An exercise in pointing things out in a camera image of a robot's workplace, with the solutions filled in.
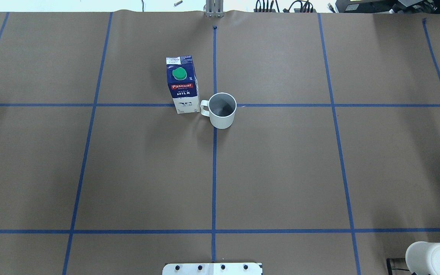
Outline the blue Pascual milk carton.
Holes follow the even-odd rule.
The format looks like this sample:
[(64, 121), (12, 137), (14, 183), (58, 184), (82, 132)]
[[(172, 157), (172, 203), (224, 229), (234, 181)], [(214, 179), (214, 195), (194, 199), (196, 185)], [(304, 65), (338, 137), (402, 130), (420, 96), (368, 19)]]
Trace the blue Pascual milk carton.
[(166, 57), (167, 85), (178, 114), (200, 112), (197, 77), (191, 55)]

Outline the aluminium frame post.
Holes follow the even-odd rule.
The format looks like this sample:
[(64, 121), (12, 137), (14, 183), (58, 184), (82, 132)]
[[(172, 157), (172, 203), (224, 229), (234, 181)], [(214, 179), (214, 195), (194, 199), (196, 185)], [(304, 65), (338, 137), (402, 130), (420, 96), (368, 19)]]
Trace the aluminium frame post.
[(208, 18), (222, 18), (225, 15), (223, 0), (206, 0), (205, 16)]

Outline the white mug on rack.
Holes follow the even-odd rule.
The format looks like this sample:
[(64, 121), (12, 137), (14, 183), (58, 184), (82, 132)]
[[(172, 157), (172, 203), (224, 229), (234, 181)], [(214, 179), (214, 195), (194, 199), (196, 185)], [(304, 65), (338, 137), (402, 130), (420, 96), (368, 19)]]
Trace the white mug on rack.
[(416, 275), (440, 275), (440, 243), (412, 243), (406, 250), (405, 262)]

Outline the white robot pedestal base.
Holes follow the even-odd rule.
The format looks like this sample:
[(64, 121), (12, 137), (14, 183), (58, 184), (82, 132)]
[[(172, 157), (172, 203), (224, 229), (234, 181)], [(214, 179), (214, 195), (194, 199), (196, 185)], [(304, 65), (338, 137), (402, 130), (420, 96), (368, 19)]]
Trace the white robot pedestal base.
[(171, 263), (162, 270), (163, 275), (262, 275), (262, 263)]

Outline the white ribbed HOME mug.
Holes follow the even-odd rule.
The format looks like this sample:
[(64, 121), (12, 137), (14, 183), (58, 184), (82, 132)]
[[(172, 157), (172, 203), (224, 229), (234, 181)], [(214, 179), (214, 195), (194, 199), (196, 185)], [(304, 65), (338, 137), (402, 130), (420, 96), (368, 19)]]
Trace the white ribbed HOME mug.
[(230, 127), (237, 111), (236, 99), (224, 92), (216, 93), (209, 100), (200, 102), (201, 115), (209, 117), (213, 127), (223, 130)]

